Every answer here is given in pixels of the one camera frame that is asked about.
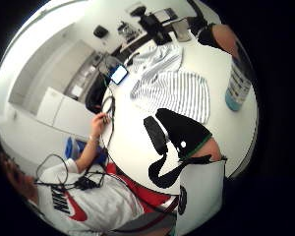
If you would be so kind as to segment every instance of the black cable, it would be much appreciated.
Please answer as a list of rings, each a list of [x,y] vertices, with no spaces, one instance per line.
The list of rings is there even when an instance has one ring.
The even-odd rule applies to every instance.
[[[109,73],[109,68],[108,68],[108,65],[107,65],[107,56],[104,56],[104,64],[105,64],[105,67]]]
[[[170,206],[166,210],[172,211],[174,208],[176,208],[177,205],[178,205],[178,197],[176,197],[174,199],[174,201],[170,204]],[[113,231],[114,232],[118,232],[118,233],[134,233],[134,232],[140,232],[140,231],[146,230],[146,229],[154,226],[156,223],[160,222],[165,216],[166,216],[166,214],[160,214],[153,221],[151,221],[150,223],[148,223],[148,224],[146,224],[146,225],[144,225],[142,227],[139,227],[139,228],[130,229],[130,230],[115,229]]]
[[[112,92],[110,86],[106,83],[106,80],[105,80],[105,79],[103,80],[103,82],[104,82],[104,84],[106,85],[106,87],[109,89],[109,91],[110,91],[110,95],[107,96],[107,97],[103,100],[103,102],[102,102],[102,104],[101,104],[101,107],[103,107],[104,104],[105,104],[109,99],[111,99],[111,104],[110,104],[110,106],[109,106],[109,108],[108,108],[108,110],[107,110],[107,112],[106,112],[106,113],[108,113],[108,112],[111,111],[111,117],[110,117],[110,119],[111,119],[111,134],[110,134],[110,136],[109,136],[107,146],[104,145],[105,149],[108,150],[109,145],[110,145],[111,138],[112,138],[112,136],[113,136],[113,134],[114,134],[114,131],[115,131],[114,118],[115,118],[116,105],[115,105],[115,96],[114,96],[114,94],[113,94],[113,92]]]
[[[39,176],[38,176],[38,171],[39,169],[41,168],[41,166],[51,157],[51,156],[56,156],[58,157],[62,162],[63,164],[65,165],[65,168],[66,168],[66,178],[65,178],[65,181],[64,182],[60,182],[60,185],[65,185],[67,183],[67,180],[68,180],[68,173],[69,173],[69,170],[68,170],[68,166],[66,164],[66,162],[61,158],[60,155],[58,154],[55,154],[55,153],[51,153],[49,155],[47,155],[47,157],[38,165],[38,167],[36,168],[36,180],[35,180],[35,184],[40,184],[40,185],[59,185],[59,184],[54,184],[54,183],[44,183],[40,180]]]
[[[159,212],[159,213],[162,213],[162,214],[169,214],[169,215],[172,215],[172,216],[176,216],[176,214],[172,213],[172,212],[166,212],[166,210],[162,210],[160,208],[158,208],[157,206],[153,206],[151,205],[149,202],[147,202],[146,200],[142,199],[141,197],[139,197],[125,182],[123,182],[121,179],[117,178],[116,176],[112,175],[112,174],[108,174],[108,173],[100,173],[100,174],[103,174],[103,175],[108,175],[112,178],[114,178],[115,180],[119,181],[120,183],[124,184],[132,193],[133,195],[140,201],[142,201],[143,203],[145,203],[148,207],[154,209],[155,211]]]
[[[197,18],[204,19],[205,16],[203,12],[201,11],[200,7],[194,2],[194,0],[187,0],[187,2],[190,4],[190,6],[194,9],[194,11],[197,14]]]

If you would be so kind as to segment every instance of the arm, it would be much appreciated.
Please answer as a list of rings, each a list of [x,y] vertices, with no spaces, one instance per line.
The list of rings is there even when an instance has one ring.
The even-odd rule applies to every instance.
[[[229,26],[214,25],[212,27],[212,34],[216,42],[223,50],[236,57],[237,59],[239,58],[236,45],[237,36]]]
[[[221,153],[219,146],[214,138],[210,138],[203,147],[201,147],[195,154],[191,157],[201,157],[204,155],[211,154],[211,161],[218,161],[221,159]]]
[[[81,156],[76,160],[79,173],[87,169],[96,156],[99,137],[105,128],[104,119],[108,121],[106,114],[101,112],[95,115],[91,120],[88,143]]]

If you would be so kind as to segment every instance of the hand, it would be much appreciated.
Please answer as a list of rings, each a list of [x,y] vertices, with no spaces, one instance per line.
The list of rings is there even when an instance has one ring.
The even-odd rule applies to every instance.
[[[109,118],[106,113],[100,112],[96,114],[90,123],[90,135],[94,138],[98,138],[103,133],[108,122]]]

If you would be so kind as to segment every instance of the black background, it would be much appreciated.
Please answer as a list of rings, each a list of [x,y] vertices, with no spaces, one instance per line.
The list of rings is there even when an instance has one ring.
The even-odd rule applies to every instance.
[[[0,1],[0,58],[46,1]],[[295,234],[295,2],[205,1],[247,49],[258,76],[259,137],[227,205],[191,235]],[[0,174],[0,235],[61,235],[24,207]]]

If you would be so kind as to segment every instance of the cable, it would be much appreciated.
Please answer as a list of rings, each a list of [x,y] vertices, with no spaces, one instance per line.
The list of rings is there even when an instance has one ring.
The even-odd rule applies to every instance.
[[[172,211],[174,208],[176,208],[177,205],[178,205],[178,197],[176,197],[174,199],[174,201],[170,204],[170,206],[166,210]],[[165,216],[166,216],[166,214],[160,214],[153,221],[151,221],[150,223],[148,223],[148,224],[146,224],[146,225],[144,225],[142,227],[139,227],[139,228],[130,229],[130,230],[116,229],[116,230],[113,230],[113,231],[118,232],[118,233],[134,233],[134,232],[143,231],[143,230],[146,230],[146,229],[154,226],[156,223],[160,222]]]
[[[167,212],[166,210],[162,210],[160,208],[158,208],[157,206],[153,206],[151,205],[149,202],[147,202],[146,200],[142,199],[141,197],[139,197],[128,185],[127,183],[125,183],[124,181],[122,181],[121,179],[119,179],[118,177],[112,175],[112,174],[109,174],[109,173],[101,173],[101,172],[98,172],[97,173],[99,174],[103,174],[103,175],[108,175],[110,176],[111,178],[114,178],[115,180],[119,181],[120,183],[122,183],[123,185],[125,185],[132,193],[133,195],[139,200],[139,201],[142,201],[143,203],[145,203],[148,207],[154,209],[155,211],[159,212],[159,213],[162,213],[162,214],[170,214],[172,216],[176,216],[174,213],[172,212]]]
[[[110,134],[110,136],[109,136],[107,146],[104,144],[104,141],[103,141],[103,139],[102,139],[102,137],[101,137],[101,140],[102,140],[102,143],[103,143],[103,145],[104,145],[104,148],[105,148],[106,150],[108,150],[109,145],[110,145],[111,138],[112,138],[112,136],[113,136],[113,134],[114,134],[114,131],[115,131],[114,118],[115,118],[116,105],[115,105],[115,96],[114,96],[114,94],[113,94],[113,92],[112,92],[110,86],[107,84],[105,78],[103,79],[103,82],[104,82],[105,86],[109,89],[109,91],[110,91],[110,95],[107,96],[107,97],[103,100],[103,102],[102,102],[102,104],[101,104],[101,107],[103,107],[104,104],[105,104],[109,99],[111,99],[111,104],[110,104],[108,110],[106,111],[106,113],[108,113],[108,112],[111,111],[111,117],[110,117],[110,119],[111,119],[111,134]]]
[[[49,155],[47,155],[47,157],[38,165],[38,167],[36,168],[36,180],[35,180],[35,184],[41,184],[41,185],[59,185],[59,184],[54,184],[54,183],[44,183],[40,180],[40,178],[38,177],[38,171],[39,169],[41,168],[41,166],[51,157],[51,156],[56,156],[58,157],[62,162],[63,164],[65,165],[65,168],[66,168],[66,178],[65,178],[65,181],[64,182],[60,182],[60,185],[65,185],[67,183],[67,180],[68,180],[68,173],[69,173],[69,170],[68,170],[68,166],[66,164],[66,162],[61,158],[60,155],[58,154],[55,154],[55,153],[51,153]]]

